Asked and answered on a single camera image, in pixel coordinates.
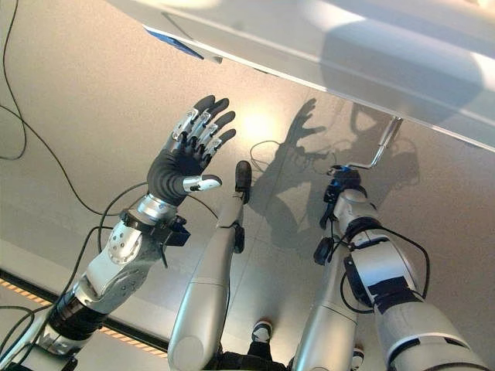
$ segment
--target wire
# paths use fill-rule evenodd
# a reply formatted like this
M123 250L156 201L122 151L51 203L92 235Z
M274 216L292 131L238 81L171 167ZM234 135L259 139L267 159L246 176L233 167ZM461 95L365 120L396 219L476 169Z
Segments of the wire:
M10 24L9 24L9 30L7 31L7 36L5 37L5 46L4 46L3 51L2 51L3 76L5 78L5 82L7 84L7 88L9 89L9 93L10 93L10 95L12 97L12 101L14 102L15 109L19 112L19 115L17 115L17 114L14 114L14 115L17 116L19 118L19 120L21 120L22 136L24 137L23 138L23 143L22 143L22 149L21 149L21 151L20 151L20 153L18 155L12 156L12 157L10 157L10 156L0 156L1 159L3 159L3 160L10 160L10 161L14 161L14 160L20 159L24 155L24 153L26 152L26 147L27 147L26 127L24 126L24 120L22 119L21 110L19 109L19 105L17 104L17 100L15 99L14 93L12 92L12 88L10 86L9 78L7 77L7 70L5 68L5 55L7 53L7 45L9 44L10 34L12 32L12 27L14 26L14 20L15 20L15 16L17 15L17 8L18 7L19 7L19 0L16 0L15 1L14 13L12 14L12 19L11 19Z
M98 238L97 238L97 245L98 245L98 252L100 253L102 251L101 249L101 229L102 229L102 226L103 226L103 222L105 221L105 218L107 217L107 215L110 215L110 214L107 214L108 213L108 210L114 205L114 203L116 203L123 195L125 195L126 193L129 193L130 191L132 191L133 189L136 189L140 186L144 186L148 184L148 182L140 182L138 184L135 184L129 188L127 188L124 192L120 193L117 197L115 197L114 199L112 199L110 201L110 203L108 204L107 208L105 209L105 211L103 212L103 214L101 215L101 219L100 219L100 225L98 227Z
M3 108L4 110L10 112L11 114L13 114L14 116L18 117L19 119L21 119L21 117L19 115L17 115L14 111L12 111L10 108L7 108L6 106L4 105L0 105L1 108ZM64 178L67 180L67 183L69 184L69 187L70 189L72 190L72 193L76 196L77 200L80 202L80 204L86 208L87 210L89 210L90 212L92 212L93 214L97 214L97 215L103 215L102 212L100 211L97 211L95 209L93 209L92 207L88 206L82 199L81 197L79 196L79 193L77 193L76 189L74 188L73 186L73 183L72 181L70 180L68 174L67 174L67 171L66 169L63 167L62 165L62 162L60 162L59 158L55 155L55 152L53 151L53 149L48 145L48 143L46 143L46 141L36 132L36 130L34 130L31 125L29 125L27 122L25 122L23 119L22 120L22 123L23 123L23 126L26 126L38 139L39 141L41 141L43 143L43 145L45 146L45 148L48 150L48 152L52 155L53 159L55 159L56 163L58 164L58 166L60 167L60 170L62 170L62 173L63 173L63 176ZM117 216L118 213L112 213L112 214L108 214L109 216Z
M29 324L26 326L25 330L22 332L21 335L24 335L26 331L31 327L32 323L34 322L34 313L32 312L31 309L26 308L26 307L21 307L17 305L2 305L0 306L0 309L13 309L13 310L20 310L20 311L25 311L26 314L19 319L16 324L10 329L10 331L7 333L7 336L3 339L2 344L0 345L0 355L3 353L3 349L5 348L5 344L7 344L7 341L9 338L12 336L14 331L21 325L21 323L24 322L24 320L28 317L29 319Z
M346 305L346 307L348 307L351 311L353 311L355 313L359 313L361 315L369 315L370 313L373 313L372 309L367 310L367 311L362 311L360 309L356 309L356 308L352 307L347 302L346 297L343 294L343 282L345 281L346 277L347 277L347 272L343 272L342 280L340 280L340 297L342 298L343 303Z
M213 216L215 216L216 219L218 219L218 215L213 211L213 209L211 207L209 207L206 203L204 203L203 201L201 201L200 199L197 199L196 197L194 196L191 196L191 195L188 195L188 197L190 197L191 199L195 199L198 203L200 203L201 205L203 205L204 207L206 207L210 213L213 214Z
M79 196L79 194L77 193L76 189L74 188L73 184L72 184L72 181L70 180L68 174L67 174L67 171L65 170L65 168L63 167L62 163L60 162L60 160L58 159L58 157L55 155L55 152L52 150L52 148L45 142L45 140L43 138L41 138L41 136L31 127L31 125L29 125L23 118L22 116L22 112L19 108L19 104L17 103L17 100L15 98L15 95L12 91L12 87L10 85L10 81L9 81L9 78L7 76L7 70L5 68L5 56L6 56L6 52L7 52L7 46L9 44L9 40L10 40L10 35L11 35L11 32L12 32L12 27L14 25L14 20L15 20L15 16L17 15L17 9L19 7L19 0L16 0L15 2L15 8L14 8L14 12L12 14L12 19L10 21L10 24L9 24L9 30L7 31L7 36L5 38L5 46L3 48L3 51L2 51L2 63L3 63L3 76L5 78L5 82L7 84L7 88L9 89L9 93L12 97L12 101L14 102L14 105L15 105L15 109L19 112L19 114L17 114L16 112L14 112L13 110L11 110L10 108L4 106L3 104L0 104L0 108L3 108L4 110L8 111L10 114L12 114L13 116L17 117L20 121L21 121L21 127L22 127L22 135L24 137L23 139L23 143L22 143L22 150L20 151L20 153L16 156L12 156L12 157L9 157L9 156L0 156L0 159L3 159L3 160L9 160L9 161L15 161L15 160L19 160L25 153L26 153L26 148L27 148L27 134L26 134L26 128L28 128L42 143L43 145L46 147L46 149L48 150L48 152L53 156L53 158L55 159L56 163L58 164L58 166L60 167L60 169L62 170L62 173L63 173L63 176L65 177L65 179L67 180L67 183L69 183L69 187L70 189L72 190L73 194L76 196L77 200L80 202L80 204L86 208L88 211L94 213L94 214L97 214L97 215L102 215L101 212L93 209L92 207L88 206L82 199L81 197ZM109 216L117 216L118 214L117 213L112 213L112 214L108 214Z
M132 207L139 202L139 200L141 200L142 198L146 197L147 193L145 193L144 195L140 195L138 199L136 199L131 205L128 206L128 209L132 209Z
M426 295L428 294L428 289L429 289L429 285L430 285L430 275L431 275L431 270L432 270L428 251L426 251L426 249L423 246L421 246L419 243L417 243L417 242L415 242L415 241L413 241L413 240L411 240L405 236L402 236L400 233L397 233L393 230L389 230L388 228L385 228L384 226L374 227L374 229L375 230L385 230L389 233L392 233L393 235L400 237L404 241L409 242L414 247L417 247L423 253L423 256L425 257L426 274L425 274L425 286L423 287L423 293L421 296L423 299L426 299Z
M52 310L53 308L55 308L60 299L66 294L67 290L69 289L69 287L71 286L72 282L73 282L73 279L76 277L76 273L77 273L77 270L79 269L79 265L80 265L80 262L83 258L83 255L84 255L84 251L86 250L86 246L87 246L87 243L91 237L91 234L93 234L93 232L95 230L98 230L99 228L105 228L105 229L112 229L111 227L109 226L94 226L93 228L90 229L90 231L88 232L88 234L86 235L86 238L84 239L84 243L83 243L83 246L81 247L80 249L80 252L79 252L79 256L77 257L76 259L76 263L74 265L74 268L72 270L72 273L70 275L70 278L69 278L69 281L66 283L65 287L63 288L62 290L62 293L60 294L60 296L55 300L55 302L53 303L52 305ZM41 307L41 308L38 308L36 309L35 311L33 312L36 312L36 311L41 311L43 309L45 309L46 307ZM41 325L39 331L36 333L36 336L35 338L33 339L33 341L29 344L29 348L26 350L26 353L24 354L24 356L21 358L21 360L19 360L19 362L17 363L18 365L21 365L25 360L26 358L29 356L29 354L31 353L32 349L34 348L36 342L38 341L38 338L41 336L41 334L43 333L43 330L45 329L45 326L46 324L48 323L49 319L50 319L50 316L51 316L51 312L46 316L46 319L45 321L43 322L43 324ZM2 360L7 354L9 354L9 350L7 350L7 352L5 352L5 354L0 358L0 360Z
M17 323L15 325L12 326L12 328L10 329L10 331L7 333L7 335L5 336L3 342L2 342L2 345L0 345L0 354L2 354L2 351L5 347L5 345L7 344L7 341L10 339L10 337L12 336L12 334L14 333L14 331L21 325L21 323L24 322L24 320L28 317L31 317L32 319L29 320L29 324L24 328L24 330L22 330L22 332L19 334L19 336L12 342L12 344L9 346L9 348L5 351L5 353L0 357L0 360L2 360L5 355L9 354L10 351L13 349L13 347L15 346L15 344L17 344L17 342L19 342L22 337L29 331L29 329L31 328L31 325L32 323L34 322L34 314L39 312L39 311L44 311L45 309L51 307L52 305L51 304L48 304L48 305L44 305L40 308L37 308L37 309L29 309L29 313L27 313L26 315L24 315L21 319L19 319L17 321Z

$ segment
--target metal bracket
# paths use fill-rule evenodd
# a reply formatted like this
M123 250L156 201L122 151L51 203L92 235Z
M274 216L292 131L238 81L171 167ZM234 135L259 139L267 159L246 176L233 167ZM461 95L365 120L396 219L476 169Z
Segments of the metal bracket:
M399 128L401 127L403 119L397 116L393 116L384 133L381 135L381 140L378 143L378 150L375 154L373 160L369 164L360 164L359 162L349 162L346 166L348 168L373 168L381 156L384 153L384 150L388 148L388 145L395 139L397 133L399 132Z

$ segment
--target floor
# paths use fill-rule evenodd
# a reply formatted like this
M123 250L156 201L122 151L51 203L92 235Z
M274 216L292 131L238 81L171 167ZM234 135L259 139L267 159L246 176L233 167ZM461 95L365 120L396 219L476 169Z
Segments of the floor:
M13 2L2 0L0 10L3 45ZM233 190L235 164L251 162L246 248L234 256L222 343L246 352L252 325L268 316L275 324L273 357L288 362L323 272L312 253L321 237L325 171L336 163L370 161L390 117L228 60L200 62L147 35L101 0L60 0L50 7L22 2L5 64L26 121L59 156L81 199L98 210L144 180L181 113L207 94L230 99L237 136L208 169L224 185L198 195L220 210ZM4 80L0 84L0 102L13 107ZM19 123L5 111L0 133L2 155L19 151ZM30 132L24 157L0 162L0 174L0 265L61 290L98 217L79 204ZM406 121L379 165L362 178L383 224L428 248L429 301L495 367L495 154ZM131 193L115 209L144 191ZM164 338L215 225L191 199L179 211L188 220L189 243L170 247L169 269L156 264L141 290L115 313ZM402 246L424 274L421 256ZM80 273L95 251L91 239ZM0 294L2 304L12 300ZM383 369L373 319L359 320L357 341L366 352L362 369ZM127 359L119 365L154 367L155 360L135 358L125 346L95 347L94 357L117 352L119 362Z

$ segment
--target shoe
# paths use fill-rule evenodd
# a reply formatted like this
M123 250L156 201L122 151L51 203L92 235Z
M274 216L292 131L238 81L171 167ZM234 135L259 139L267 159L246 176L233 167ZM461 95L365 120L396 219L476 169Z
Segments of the shoe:
M361 348L354 348L353 360L350 364L350 371L356 371L360 368L364 361L364 351Z
M273 332L273 326L265 319L259 320L254 324L253 332L251 333L251 339L253 342L270 342L271 333Z

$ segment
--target orange light strip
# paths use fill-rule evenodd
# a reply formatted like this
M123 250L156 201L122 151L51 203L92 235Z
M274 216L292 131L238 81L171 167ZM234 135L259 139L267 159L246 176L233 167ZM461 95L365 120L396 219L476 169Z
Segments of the orange light strip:
M29 291L26 291L22 288L18 288L14 284L11 284L10 282L7 282L6 280L3 280L0 278L0 285L3 286L4 288L7 288L9 290L12 290L16 292L17 294L23 296L26 299L29 299L31 301L34 301L35 303L39 305L48 305L52 304L50 301L46 301L45 299L42 299ZM149 346L148 344L144 344L138 340L134 340L132 338L129 338L128 336L125 336L121 334L120 332L116 332L114 330L110 330L107 327L102 327L99 330L101 333L104 333L105 335L108 335L114 339L120 340L121 342L125 342L129 345L133 345L136 348L139 348L140 350L144 352L148 352L150 354L153 354L154 356L158 356L160 358L167 358L167 353L161 351L160 349L154 348L152 346Z

